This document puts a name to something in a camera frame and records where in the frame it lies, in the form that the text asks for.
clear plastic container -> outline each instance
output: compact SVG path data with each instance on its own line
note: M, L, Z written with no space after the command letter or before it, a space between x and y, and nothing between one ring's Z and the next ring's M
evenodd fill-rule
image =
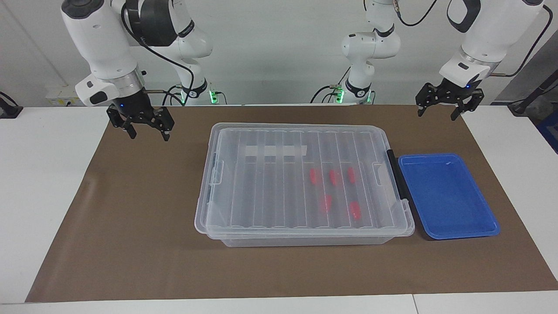
M383 130L219 123L195 227L227 246L382 244L415 224Z

black cable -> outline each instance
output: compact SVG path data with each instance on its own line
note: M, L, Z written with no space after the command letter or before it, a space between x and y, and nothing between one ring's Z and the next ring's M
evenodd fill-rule
M0 95L4 96L5 99L11 101L14 105L16 105L16 107L19 107L19 105L17 104L17 102L16 102L15 100L13 100L12 97L8 96L6 93L0 92Z
M223 95L223 98L225 98L225 104L229 104L229 102L227 101L227 95L225 95L225 93L223 93L223 92L215 92L215 95Z
M424 21L424 19L428 16L428 14L430 14L430 11L432 11L432 8L434 8L434 5L436 4L436 2L438 2L438 0L434 0L432 2L432 4L430 5L430 8L428 8L428 11L426 11L426 13L424 13L424 15L422 16L422 18L416 22L416 23L406 23L403 18L401 17L401 12L397 11L397 17L399 18L399 20L401 21L401 23L405 26L409 26L409 27L413 27L413 26L417 26L418 24L422 23Z
M374 93L374 98L372 98L372 104L374 104L374 102L376 101L376 91L370 91L371 93Z
M326 85L326 86L320 88L320 89L314 94L314 96L312 97L312 100L310 101L310 103L314 103L314 100L316 99L316 97L317 97L322 91L324 91L324 90L326 90L326 89L328 89L328 88L329 88L329 85Z
M519 66L519 68L513 72L513 74L506 74L503 77L505 78L511 78L517 75L517 73L519 73L519 71L521 71L523 69L523 67L525 66L525 64L527 63L527 59L529 59L529 57L531 56L531 54L533 53L533 50L535 49L535 47L537 46L538 42L541 40L541 38L544 36L546 30L549 29L550 24L552 23L552 18L554 17L554 14L552 13L552 10L546 5L544 4L542 6L543 9L546 10L546 12L549 13L549 21L546 22L546 26L545 28L542 29L541 33L538 35L537 39L535 40L535 42L533 43L533 45L531 46L531 48L529 49L529 52L527 53L527 55L525 56L525 59L523 60L523 62L521 62L521 65Z
M169 88L167 90L167 92L165 93L165 97L163 98L163 103L161 104L161 107L165 106L165 103L167 102L167 97L169 96L169 94L172 92L173 89L178 88L176 87L176 85L173 85L171 88Z
M332 96L337 96L337 93L331 93L331 94L325 95L325 96L324 96L324 99L321 100L321 103L324 103L325 98L326 98L327 96L329 96L329 100L328 100L328 103L329 103L329 102L331 101L331 97L332 97Z
M544 95L544 94L546 94L546 93L550 93L550 92L551 92L553 89L555 89L557 86L558 86L558 84L556 84L556 85L554 85L553 87L547 89L544 93L541 94L541 96Z
M182 106L186 105L185 103L183 103L180 98L178 98L176 95L172 94L172 93L165 93L166 96L170 96L171 97L171 104L172 104L172 100L176 99L179 103L182 104Z
M350 71L350 67L347 69L347 71L345 71L345 74L343 74L343 76L341 77L341 79L339 80L339 82L337 83L337 85L341 84L341 82L342 82L343 79L347 76L347 74L349 73L349 71Z
M554 85L553 87L551 87L551 88L547 89L546 91L544 91L543 93L541 93L541 94L539 95L539 97L542 96L542 95L544 95L544 94L546 94L546 93L550 93L550 92L551 92L553 89L555 89L556 87L558 87L558 84ZM526 100L526 99L527 99L527 98L524 98L524 99L520 99L520 100L517 100L517 101L510 102L510 103L508 103L508 106L509 106L510 104L522 102L522 101L524 101L524 100Z
M151 52L152 54L158 56L159 58L170 62L180 68L185 69L186 71L188 71L190 73L190 75L192 76L192 81L190 82L190 88L189 91L192 90L192 86L194 85L194 72L192 72L192 70L188 69L187 67L183 66L182 64L179 64L177 62L172 61L171 59L161 55L160 53L154 51L153 49L149 48L149 46L147 46L147 44L145 44L143 41L139 40L138 38L136 38L136 36L134 35L134 33L132 33L132 30L130 30L130 28L128 27L128 24L126 24L126 18L124 16L124 12L126 11L126 5L124 4L124 6L122 6L122 10L120 11L120 18L122 19L122 24L124 24L124 28L126 29L126 31L128 32L128 34L130 34L130 36L132 36L132 38L134 38L134 40L142 47L144 47L145 49L147 49L149 52ZM186 97L184 98L184 103L182 103L183 106L186 105L186 102L188 101L188 97L190 95L188 93L186 93Z

blue tray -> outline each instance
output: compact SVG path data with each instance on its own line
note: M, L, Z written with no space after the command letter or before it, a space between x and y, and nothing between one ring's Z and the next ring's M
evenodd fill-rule
M418 215L434 239L493 236L500 225L471 172L455 154L399 158Z

white label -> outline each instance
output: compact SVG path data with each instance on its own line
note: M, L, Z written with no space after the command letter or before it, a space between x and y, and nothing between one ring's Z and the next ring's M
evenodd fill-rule
M283 156L306 156L306 151L308 150L308 146L303 145L299 149L294 147L293 145L285 145L283 148ZM263 149L264 156L277 156L277 146L275 145L266 145ZM250 145L246 146L246 156L257 156L258 155L258 146L257 145Z

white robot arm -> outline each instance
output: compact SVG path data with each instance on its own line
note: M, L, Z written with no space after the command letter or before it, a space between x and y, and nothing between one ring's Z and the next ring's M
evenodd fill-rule
M92 72L76 85L78 96L87 106L111 102L107 109L111 123L131 138L136 137L132 123L142 123L158 129L167 141L174 121L165 107L156 110L151 106L123 22L130 24L125 27L141 44L175 63L184 98L213 102L209 83L193 60L208 56L213 47L195 27L183 0L64 0L61 10L70 36Z
M441 84L426 83L416 96L418 115L438 103L457 104L452 120L474 111L484 98L478 85L494 72L542 8L543 0L451 0L448 19L465 33L465 40L441 68Z
M395 33L393 0L366 0L366 7L366 18L373 31L350 34L342 43L343 54L351 63L349 76L342 85L342 102L365 102L374 76L371 60L391 58L401 47L401 39Z

